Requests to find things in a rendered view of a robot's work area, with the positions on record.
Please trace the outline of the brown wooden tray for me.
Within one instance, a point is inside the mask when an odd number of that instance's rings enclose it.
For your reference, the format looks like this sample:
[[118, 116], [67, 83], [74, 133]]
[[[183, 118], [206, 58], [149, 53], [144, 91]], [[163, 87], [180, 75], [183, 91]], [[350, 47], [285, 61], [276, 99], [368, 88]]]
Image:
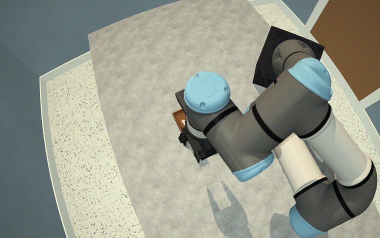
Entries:
[[177, 111], [173, 112], [172, 115], [173, 115], [173, 117], [174, 117], [174, 119], [175, 119], [175, 121], [176, 121], [179, 129], [180, 129], [180, 132], [182, 133], [182, 128], [181, 128], [181, 126], [179, 124], [179, 119], [182, 119], [182, 118], [186, 117], [184, 111], [182, 109], [180, 109], [180, 110], [177, 110]]

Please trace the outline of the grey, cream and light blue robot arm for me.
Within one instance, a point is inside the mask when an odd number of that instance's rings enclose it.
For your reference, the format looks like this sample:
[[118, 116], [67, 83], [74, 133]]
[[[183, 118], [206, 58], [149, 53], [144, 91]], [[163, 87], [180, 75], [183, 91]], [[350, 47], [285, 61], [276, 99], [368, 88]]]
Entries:
[[[175, 96], [189, 131], [207, 138], [240, 182], [268, 168], [274, 151], [296, 202], [290, 224], [299, 237], [312, 238], [370, 206], [377, 171], [333, 114], [331, 76], [313, 50], [300, 40], [285, 40], [275, 48], [272, 66], [277, 78], [243, 113], [215, 72], [197, 73]], [[336, 180], [330, 183], [322, 174], [303, 140]]]

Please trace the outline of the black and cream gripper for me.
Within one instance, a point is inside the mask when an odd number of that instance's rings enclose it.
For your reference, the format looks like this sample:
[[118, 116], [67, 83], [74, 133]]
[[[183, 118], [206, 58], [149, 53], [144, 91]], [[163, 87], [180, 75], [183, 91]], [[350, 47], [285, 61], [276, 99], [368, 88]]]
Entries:
[[200, 159], [202, 161], [217, 154], [217, 151], [207, 138], [196, 137], [189, 131], [187, 116], [185, 117], [185, 127], [178, 139], [180, 143], [183, 143], [184, 147], [191, 150], [198, 163], [200, 163]]

